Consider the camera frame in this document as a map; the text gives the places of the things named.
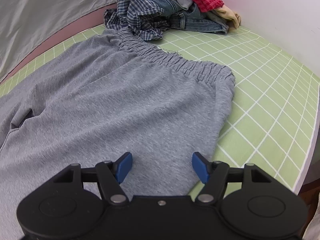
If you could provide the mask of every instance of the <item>blue plaid shirt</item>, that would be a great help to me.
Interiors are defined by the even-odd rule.
[[[105,11],[104,24],[114,30],[128,26],[145,41],[161,39],[163,31],[170,29],[166,18],[160,16],[163,11],[150,0],[118,0],[117,9]]]

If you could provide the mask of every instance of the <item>white grid line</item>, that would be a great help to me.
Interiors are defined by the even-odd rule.
[[[319,110],[319,99],[320,99],[320,98],[318,97],[316,113],[318,113],[318,110]],[[317,123],[317,118],[315,118],[315,121],[314,121],[314,124],[313,124],[313,135],[312,135],[312,136],[314,136],[315,133],[316,133],[316,134],[318,133],[318,129],[316,129],[316,123]],[[309,143],[308,153],[309,153],[309,151],[310,151],[310,149],[311,149],[311,145],[312,145],[312,140],[311,140],[310,143]],[[305,156],[305,158],[304,158],[304,160],[303,160],[302,167],[305,166],[307,159],[308,159],[308,155]],[[301,177],[302,171],[303,171],[303,169],[300,170],[300,172],[299,172],[299,174],[298,174],[298,177],[297,177],[297,179],[296,179],[296,181],[295,181],[295,183],[294,183],[294,185],[293,185],[293,190],[295,191],[295,193],[297,193],[297,192],[296,192],[296,186],[297,186],[297,183],[298,183],[298,181],[299,181],[299,179],[300,179],[300,177]]]
[[[304,114],[304,110],[306,109],[306,104],[307,104],[307,100],[306,100],[306,103],[305,103],[305,106],[304,106],[302,115]],[[293,141],[291,142],[290,147],[289,147],[289,149],[288,149],[288,152],[286,153],[286,156],[284,157],[284,159],[283,159],[283,161],[282,161],[282,163],[281,163],[281,165],[280,165],[280,167],[279,167],[279,169],[278,169],[277,172],[279,172],[279,171],[281,170],[281,168],[282,168],[282,166],[283,166],[283,164],[284,164],[285,159],[286,159],[287,157],[289,157],[289,152],[290,152],[290,150],[291,150],[291,148],[292,148],[293,143],[295,142],[295,138],[296,138],[296,136],[297,136],[297,134],[298,134],[299,127],[300,127],[300,125],[301,125],[301,121],[302,121],[302,116],[301,116],[301,118],[300,118],[300,122],[299,122],[299,125],[298,125],[298,127],[297,127],[297,130],[296,130],[296,132],[295,132],[295,134],[294,134]]]
[[[187,37],[183,37],[183,36],[180,37],[180,36],[178,36],[178,35],[175,35],[175,33],[178,33],[178,32],[179,32],[179,33],[184,33],[184,34],[186,34],[185,36],[187,36]],[[82,33],[82,35],[84,36],[84,38],[88,39],[83,32],[81,32],[81,33]],[[245,36],[244,34],[247,34],[247,33],[251,33],[252,35],[250,35],[250,37]],[[218,53],[218,52],[221,52],[221,53],[223,53],[224,55],[227,55],[228,57],[230,57],[232,60],[234,60],[233,62],[229,63],[228,65],[231,65],[232,63],[238,62],[238,63],[239,63],[240,65],[242,65],[244,68],[246,68],[247,70],[249,70],[249,71],[250,71],[250,74],[249,74],[248,76],[246,76],[246,77],[243,76],[241,73],[238,73],[237,71],[235,71],[236,73],[238,73],[240,76],[243,77],[243,79],[241,80],[241,82],[239,82],[239,83],[236,84],[236,87],[238,87],[239,84],[241,84],[242,82],[244,82],[244,80],[247,80],[247,82],[249,82],[251,85],[253,85],[254,87],[256,87],[260,92],[262,92],[262,90],[261,90],[259,87],[257,87],[255,84],[253,84],[253,83],[248,79],[248,78],[250,78],[250,76],[252,76],[253,74],[255,74],[255,73],[260,69],[263,73],[265,73],[266,75],[268,75],[270,78],[273,79],[271,85],[269,85],[267,82],[265,82],[263,79],[261,79],[261,78],[257,75],[257,77],[260,78],[260,79],[266,84],[266,86],[268,86],[268,88],[266,89],[266,91],[265,91],[265,92],[262,92],[262,96],[265,95],[267,98],[269,98],[269,100],[271,100],[274,104],[276,104],[276,105],[280,108],[280,113],[279,113],[278,117],[280,116],[281,113],[285,113],[285,114],[293,121],[293,123],[294,123],[295,125],[297,125],[297,123],[296,123],[286,112],[284,112],[283,109],[284,109],[284,107],[286,106],[286,104],[289,104],[291,107],[295,108],[293,105],[291,105],[290,102],[288,102],[288,100],[289,100],[290,97],[293,97],[296,101],[298,101],[298,102],[300,103],[300,101],[297,100],[297,98],[295,98],[295,96],[292,95],[292,92],[293,92],[293,91],[295,91],[295,93],[297,93],[296,95],[300,95],[300,96],[302,96],[303,98],[305,98],[305,96],[303,96],[301,93],[302,93],[302,92],[307,93],[306,89],[308,89],[307,99],[306,99],[305,104],[304,104],[305,106],[303,106],[303,104],[300,103],[300,105],[303,107],[303,113],[302,113],[302,115],[297,111],[297,113],[301,116],[301,118],[300,118],[300,123],[299,123],[299,125],[297,125],[297,126],[298,126],[297,131],[300,130],[305,136],[307,136],[307,135],[304,133],[304,131],[302,131],[302,130],[300,129],[300,124],[301,124],[301,121],[302,121],[302,120],[305,120],[305,118],[303,117],[303,115],[304,115],[305,112],[308,112],[312,117],[314,116],[314,115],[312,115],[312,114],[308,111],[308,109],[306,109],[306,106],[307,106],[307,103],[308,103],[308,104],[309,104],[308,107],[310,107],[309,109],[310,109],[310,110],[313,109],[314,111],[316,111],[315,108],[314,108],[314,106],[313,106],[313,104],[310,104],[310,103],[309,103],[310,100],[308,101],[308,99],[310,98],[314,103],[316,103],[315,100],[314,100],[314,98],[317,98],[317,96],[316,96],[316,91],[310,90],[310,87],[311,87],[311,81],[312,81],[312,80],[315,81],[317,84],[319,84],[319,81],[317,81],[317,80],[315,79],[315,77],[313,76],[313,75],[314,75],[313,73],[310,75],[305,69],[303,69],[303,65],[302,65],[301,67],[298,66],[298,64],[297,64],[296,62],[294,62],[294,61],[292,60],[292,58],[290,59],[290,58],[288,58],[286,55],[284,55],[284,54],[283,54],[283,51],[282,51],[280,48],[279,48],[279,51],[273,49],[272,46],[270,45],[270,43],[268,43],[268,42],[267,42],[265,39],[263,39],[261,36],[255,34],[255,33],[252,33],[251,31],[241,30],[241,33],[230,34],[230,35],[228,35],[228,36],[219,37],[219,38],[217,38],[217,39],[211,38],[210,41],[203,41],[203,40],[201,39],[201,37],[203,36],[202,33],[199,33],[199,34],[196,34],[196,35],[194,35],[194,34],[190,35],[189,32],[185,32],[185,31],[171,31],[170,34],[173,35],[173,36],[175,36],[175,37],[177,37],[178,39],[172,40],[172,41],[168,41],[168,40],[166,40],[165,37],[164,37],[164,41],[166,41],[166,43],[160,44],[160,46],[166,45],[166,44],[172,44],[172,45],[174,45],[174,46],[177,46],[177,47],[180,49],[179,51],[184,51],[184,52],[186,52],[187,54],[191,55],[192,57],[195,57],[197,60],[201,60],[202,58],[207,57],[207,56],[212,56],[212,57],[216,58],[216,57],[214,56],[214,54],[216,54],[216,53]],[[180,48],[180,46],[178,46],[178,45],[173,44],[173,42],[178,41],[178,40],[188,41],[188,40],[186,40],[188,37],[196,38],[196,39],[199,40],[200,43],[199,43],[199,44],[191,45],[191,46],[189,46],[189,47],[187,47],[187,48],[184,48],[184,49]],[[217,43],[217,44],[219,44],[219,45],[222,45],[222,46],[223,46],[223,49],[217,49],[216,47],[214,47],[214,43]],[[64,50],[66,50],[64,41],[62,42],[62,44],[63,44]],[[209,46],[209,48],[212,47],[212,48],[214,48],[214,49],[217,50],[217,51],[215,51],[215,52],[213,52],[213,53],[210,54],[210,53],[206,52],[205,50],[203,50],[203,49],[201,49],[201,48],[199,47],[199,45],[202,45],[202,44],[206,44],[206,45]],[[195,46],[195,47],[197,47],[199,50],[205,52],[206,55],[203,56],[203,57],[199,57],[199,58],[198,58],[198,57],[196,57],[195,55],[193,55],[193,54],[189,53],[188,51],[186,51],[187,49],[189,49],[189,48],[191,48],[191,47],[193,47],[193,46]],[[238,59],[235,60],[235,59],[233,58],[233,56],[228,55],[227,53],[225,53],[224,51],[227,50],[227,49],[230,49],[233,53],[235,53],[235,55],[239,55],[239,58],[237,57]],[[246,58],[246,57],[248,57],[249,55],[251,55],[253,58],[255,58],[258,62],[261,62],[261,63],[262,63],[262,65],[259,64],[259,66],[257,66],[257,65],[255,64],[255,62],[252,62],[251,60],[248,59],[253,65],[255,65],[255,66],[257,67],[257,69],[254,70],[254,71],[250,70],[249,68],[247,68],[246,66],[244,66],[243,64],[241,64],[241,62],[239,62],[241,59]],[[53,47],[53,57],[54,57],[54,58],[56,57],[56,56],[55,56],[55,47]],[[288,59],[289,62],[286,63],[286,62],[284,62],[283,59]],[[274,68],[274,69],[271,68],[270,65],[268,65],[268,63],[270,63],[270,64],[272,64],[273,66],[275,66],[275,68]],[[271,69],[271,70],[272,70],[272,73],[274,72],[274,73],[275,73],[275,76],[277,76],[277,77],[272,77],[271,75],[269,75],[268,73],[266,73],[266,72],[264,71],[264,69],[261,69],[263,66],[266,66],[268,69]],[[292,82],[294,82],[294,85],[293,85],[293,86],[287,81],[287,80],[289,80],[288,78],[283,78],[282,76],[281,76],[281,78],[282,78],[281,80],[284,80],[284,81],[288,84],[288,86],[283,86],[283,85],[280,83],[280,79],[279,79],[279,82],[278,82],[278,77],[279,77],[282,73],[283,73],[283,75],[285,75],[285,77],[288,77],[290,80],[292,80]],[[308,87],[304,84],[304,82],[306,81],[305,78],[306,78],[306,77],[309,77],[309,76],[310,76],[310,83],[309,83],[309,88],[308,88]],[[283,98],[283,99],[286,101],[286,102],[284,103],[284,106],[283,106],[282,108],[281,108],[271,97],[269,97],[268,95],[265,94],[265,93],[271,88],[271,86],[272,86],[275,82],[276,82],[278,85],[280,85],[286,92],[289,93],[288,98],[285,99],[284,96],[282,96],[278,91],[274,90],[274,91],[276,91],[276,93],[277,93],[278,95],[280,95],[281,98]],[[289,92],[286,87],[288,87],[288,88],[289,88],[289,87],[292,87],[291,92]],[[248,113],[248,112],[252,109],[252,107],[253,107],[254,105],[257,104],[258,106],[260,106],[266,113],[268,113],[268,114],[272,117],[273,120],[275,120],[274,123],[273,123],[273,126],[275,125],[275,123],[277,123],[277,124],[280,125],[281,127],[282,127],[282,125],[277,121],[278,117],[275,119],[267,110],[265,110],[265,109],[258,103],[258,100],[260,100],[260,98],[259,98],[258,100],[254,100],[249,94],[247,94],[246,91],[244,91],[244,90],[241,89],[240,87],[238,87],[238,88],[239,88],[243,93],[245,93],[247,96],[249,96],[249,98],[251,98],[254,103],[253,103],[253,105],[252,105],[247,111],[244,111],[244,109],[242,109],[236,102],[234,102],[235,105],[237,105],[242,111],[244,111],[244,114],[243,114],[234,124],[231,124],[231,127],[230,127],[229,129],[227,129],[227,131],[224,132],[224,134],[221,135],[221,136],[219,137],[219,139],[222,138],[224,135],[226,135],[226,134],[228,133],[228,131],[230,131],[231,128],[233,127],[233,128],[246,140],[246,142],[247,142],[249,145],[251,145],[251,147],[253,147],[253,149],[255,149],[255,147],[252,145],[252,143],[251,143],[242,133],[240,133],[240,132],[234,127],[234,125],[236,125],[245,115],[248,115],[248,117],[251,118],[251,119],[267,134],[267,131],[265,131],[265,129],[264,129],[254,118],[252,118],[252,117],[249,115],[249,113]],[[293,138],[292,144],[293,144],[294,142],[296,142],[296,141],[295,141],[295,137],[292,137],[288,132],[287,132],[287,134],[290,136],[290,138]],[[281,148],[280,145],[275,141],[275,139],[272,138],[272,136],[269,135],[269,137],[279,146],[279,148]],[[218,148],[231,160],[231,162],[232,162],[234,165],[236,165],[237,167],[239,166],[239,165],[229,156],[229,154],[223,149],[223,147],[221,147],[221,146],[219,145],[219,143],[217,144],[217,146],[218,146]],[[276,171],[276,169],[268,162],[268,160],[258,151],[258,147],[256,148],[256,152],[257,152],[259,155],[261,155],[261,157],[266,161],[266,163],[268,163],[268,165],[269,165],[273,170],[275,170],[275,172],[276,172],[275,177],[276,177],[276,176],[279,176],[279,177],[283,180],[283,182],[290,188],[290,186],[288,185],[288,183],[279,175],[278,171]]]
[[[4,95],[4,91],[5,91],[5,87],[7,86],[7,83],[8,83],[8,82],[6,82],[6,83],[4,84],[4,89],[3,89],[3,91],[2,91],[2,95],[1,95],[1,96]]]
[[[281,115],[281,113],[283,112],[283,109],[284,109],[284,107],[286,106],[286,103],[288,102],[288,100],[286,100],[286,102],[284,103],[284,106],[282,107],[282,109],[281,109],[281,111],[280,111],[280,113],[278,114],[278,116],[277,116],[277,118],[276,118],[276,121],[279,119],[279,117],[280,117],[280,115]],[[269,135],[269,133],[271,132],[271,130],[272,130],[272,128],[274,127],[274,125],[276,124],[276,122],[274,122],[273,124],[272,124],[272,126],[270,127],[270,129],[269,129],[269,131],[268,131],[268,133],[265,135],[265,137],[262,139],[262,141],[259,143],[259,145],[257,146],[257,149],[259,149],[259,147],[261,146],[261,144],[264,142],[264,140],[267,138],[267,136]],[[281,177],[281,175],[279,174],[279,172],[277,171],[276,172],[276,175],[275,176],[279,176],[279,177]]]
[[[18,74],[18,78],[17,78],[16,85],[18,84],[18,80],[19,80],[19,77],[20,77],[20,71],[21,71],[21,70],[18,71],[19,74]]]
[[[11,84],[12,84],[13,76],[10,79],[11,79],[11,82],[10,82],[10,85],[9,85],[8,93],[10,92],[10,87],[11,87]]]
[[[34,68],[33,68],[33,72],[36,70],[36,64],[37,64],[37,58],[36,58],[36,60],[35,60],[35,66],[34,66]]]

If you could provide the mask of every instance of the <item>gray sweatpants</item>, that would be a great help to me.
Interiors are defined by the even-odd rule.
[[[165,53],[123,29],[73,45],[0,98],[0,239],[22,235],[18,203],[71,163],[133,154],[122,188],[186,194],[191,155],[210,158],[235,78],[212,62]]]

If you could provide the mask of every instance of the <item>beige cloth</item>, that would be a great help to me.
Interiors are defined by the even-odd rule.
[[[220,17],[229,20],[227,21],[227,24],[230,31],[239,28],[241,24],[241,16],[237,12],[232,11],[225,5],[222,7],[217,7],[214,10],[217,12],[217,14],[219,14]]]
[[[320,240],[320,201],[316,213],[303,235],[304,240]]]

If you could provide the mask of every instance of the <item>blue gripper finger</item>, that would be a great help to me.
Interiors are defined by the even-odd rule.
[[[192,167],[198,178],[203,184],[206,184],[210,174],[208,173],[207,166],[210,165],[210,162],[207,161],[199,152],[195,152],[192,155]]]
[[[113,163],[114,167],[116,167],[115,178],[119,184],[124,181],[125,177],[131,170],[132,161],[132,154],[130,152],[126,152]]]

